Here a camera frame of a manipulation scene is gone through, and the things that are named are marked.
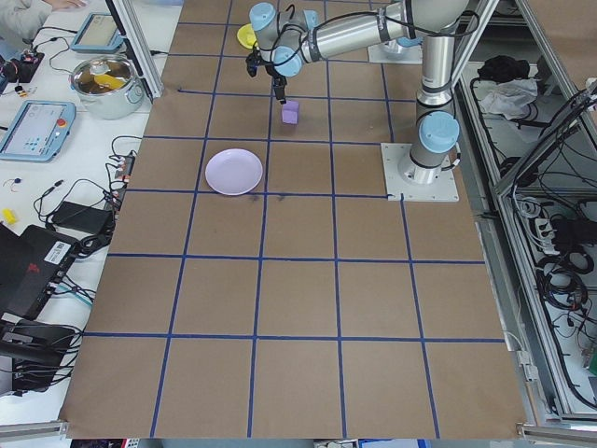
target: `sleeve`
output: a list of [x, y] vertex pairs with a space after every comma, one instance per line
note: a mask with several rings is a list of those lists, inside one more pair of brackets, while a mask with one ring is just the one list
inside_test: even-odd
[[52, 6], [43, 0], [0, 0], [0, 29], [33, 39], [51, 11]]

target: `white plate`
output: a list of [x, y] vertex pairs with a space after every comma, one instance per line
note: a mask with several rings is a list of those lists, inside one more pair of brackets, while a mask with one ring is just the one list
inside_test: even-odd
[[225, 149], [215, 154], [205, 167], [205, 180], [218, 193], [236, 196], [254, 189], [263, 166], [259, 157], [246, 149]]

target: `power adapter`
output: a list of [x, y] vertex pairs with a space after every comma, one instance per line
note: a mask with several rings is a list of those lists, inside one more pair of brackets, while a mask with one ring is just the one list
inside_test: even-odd
[[97, 235], [114, 225], [114, 219], [111, 210], [63, 201], [52, 215], [52, 224]]

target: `purple cube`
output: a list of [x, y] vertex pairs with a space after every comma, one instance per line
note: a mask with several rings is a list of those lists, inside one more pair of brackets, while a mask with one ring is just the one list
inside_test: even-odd
[[299, 102], [287, 101], [282, 105], [282, 123], [297, 124], [299, 123]]

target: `metal pot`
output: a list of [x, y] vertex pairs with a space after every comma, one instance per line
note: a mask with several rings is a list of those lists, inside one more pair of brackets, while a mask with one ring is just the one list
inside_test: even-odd
[[71, 75], [71, 88], [92, 114], [120, 119], [141, 106], [145, 93], [131, 63], [109, 55], [85, 61]]

